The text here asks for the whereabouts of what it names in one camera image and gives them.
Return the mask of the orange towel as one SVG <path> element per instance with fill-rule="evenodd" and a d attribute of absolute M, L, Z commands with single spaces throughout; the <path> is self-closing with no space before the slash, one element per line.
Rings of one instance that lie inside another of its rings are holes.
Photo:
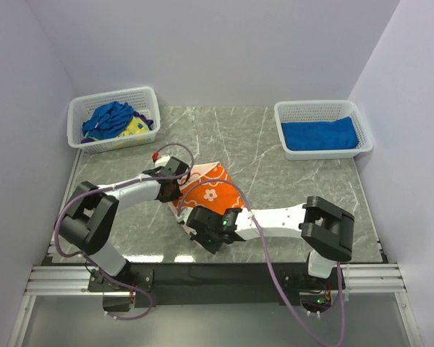
<path fill-rule="evenodd" d="M 194 166 L 190 178 L 179 181 L 182 196 L 169 203 L 172 213 L 177 214 L 179 203 L 189 190 L 192 191 L 185 198 L 182 210 L 202 205 L 222 215 L 227 208 L 244 207 L 243 200 L 234 187 L 221 182 L 208 183 L 211 179 L 231 181 L 230 175 L 220 162 Z"/>

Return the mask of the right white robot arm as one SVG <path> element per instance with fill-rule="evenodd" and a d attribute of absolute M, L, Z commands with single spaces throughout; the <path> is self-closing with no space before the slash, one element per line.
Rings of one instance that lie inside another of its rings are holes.
<path fill-rule="evenodd" d="M 191 240 L 215 254 L 223 244 L 266 237 L 301 239 L 312 247 L 304 271 L 305 283 L 321 288 L 333 266 L 352 259 L 354 216 L 322 197 L 269 210 L 232 207 L 223 213 L 206 207 L 186 207 L 176 217 L 190 230 Z"/>

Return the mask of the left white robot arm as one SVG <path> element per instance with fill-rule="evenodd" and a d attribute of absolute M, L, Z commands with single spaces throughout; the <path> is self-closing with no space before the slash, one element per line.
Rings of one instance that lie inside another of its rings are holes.
<path fill-rule="evenodd" d="M 134 283 L 129 261 L 109 241 L 116 214 L 142 202 L 172 202 L 182 196 L 179 179 L 191 168 L 166 156 L 155 168 L 133 179 L 96 186 L 88 181 L 77 186 L 55 223 L 55 242 L 62 237 L 105 273 L 106 283 L 116 291 Z"/>

